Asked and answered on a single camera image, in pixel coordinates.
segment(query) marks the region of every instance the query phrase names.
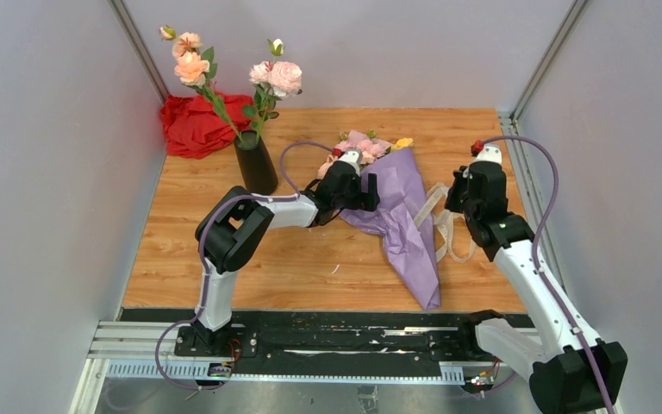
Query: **vase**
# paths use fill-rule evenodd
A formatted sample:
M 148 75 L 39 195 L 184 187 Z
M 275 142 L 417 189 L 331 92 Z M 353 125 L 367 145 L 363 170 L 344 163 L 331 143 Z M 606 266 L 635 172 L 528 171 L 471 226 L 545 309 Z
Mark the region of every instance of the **vase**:
M 245 188 L 256 194 L 269 195 L 278 188 L 278 174 L 272 164 L 267 147 L 256 131 L 242 131 L 240 138 L 234 138 L 234 152 L 240 165 Z

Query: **purple wrapping paper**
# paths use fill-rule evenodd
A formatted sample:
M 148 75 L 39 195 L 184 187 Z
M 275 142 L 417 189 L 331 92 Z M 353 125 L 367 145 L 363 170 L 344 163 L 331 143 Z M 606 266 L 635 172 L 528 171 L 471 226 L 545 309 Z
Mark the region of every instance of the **purple wrapping paper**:
M 420 306 L 440 307 L 433 218 L 426 217 L 419 229 L 413 221 L 427 197 L 412 148 L 389 153 L 362 170 L 365 191 L 370 173 L 377 174 L 377 210 L 343 210 L 340 217 L 365 233 L 381 235 L 387 259 Z

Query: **gray wall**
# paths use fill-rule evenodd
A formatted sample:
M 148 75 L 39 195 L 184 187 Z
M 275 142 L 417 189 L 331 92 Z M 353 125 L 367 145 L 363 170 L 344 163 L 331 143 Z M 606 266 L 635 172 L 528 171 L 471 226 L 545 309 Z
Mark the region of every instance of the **gray wall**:
M 571 0 L 127 0 L 175 95 L 171 45 L 158 28 L 197 32 L 215 46 L 218 89 L 253 91 L 250 65 L 286 43 L 303 69 L 287 107 L 497 107 L 510 110 Z
M 551 226 L 568 292 L 628 352 L 623 408 L 662 412 L 662 2 L 590 3 L 523 132 L 559 163 Z
M 164 155 L 107 2 L 0 1 L 0 412 L 66 412 Z

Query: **red connector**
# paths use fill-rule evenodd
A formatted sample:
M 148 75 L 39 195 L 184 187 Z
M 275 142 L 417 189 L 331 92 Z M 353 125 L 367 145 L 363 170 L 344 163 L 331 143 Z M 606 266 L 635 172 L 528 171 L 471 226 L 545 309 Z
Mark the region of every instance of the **red connector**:
M 476 142 L 471 145 L 471 154 L 474 157 L 478 157 L 479 154 L 481 154 L 481 151 L 484 150 L 484 144 L 481 142 L 481 140 L 476 140 Z

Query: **wooden tabletop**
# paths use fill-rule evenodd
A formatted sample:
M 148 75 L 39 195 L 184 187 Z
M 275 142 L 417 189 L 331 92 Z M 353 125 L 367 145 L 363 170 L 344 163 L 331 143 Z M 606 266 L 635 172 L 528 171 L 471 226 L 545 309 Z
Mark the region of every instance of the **wooden tabletop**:
M 415 139 L 415 158 L 426 190 L 438 182 L 450 185 L 453 170 L 470 163 L 470 145 L 501 133 L 494 110 L 283 109 L 280 114 L 268 122 L 264 133 L 276 168 L 280 152 L 294 141 L 333 146 L 341 131 L 374 129 L 387 141 Z M 326 155 L 316 147 L 293 148 L 286 157 L 291 179 L 305 186 Z M 523 215 L 508 155 L 504 171 L 509 177 L 509 209 Z M 231 187 L 241 184 L 232 147 L 203 160 L 167 157 L 124 306 L 197 304 L 202 269 L 194 230 Z M 281 183 L 276 194 L 291 194 L 290 186 Z M 456 224 L 454 249 L 464 256 L 470 236 L 465 225 Z M 439 247 L 442 240 L 436 237 Z M 439 274 L 443 311 L 525 311 L 513 287 L 480 248 L 465 264 L 447 256 L 439 263 Z M 366 235 L 339 218 L 312 231 L 275 229 L 266 233 L 254 257 L 240 271 L 233 307 L 422 310 L 385 259 L 381 238 Z

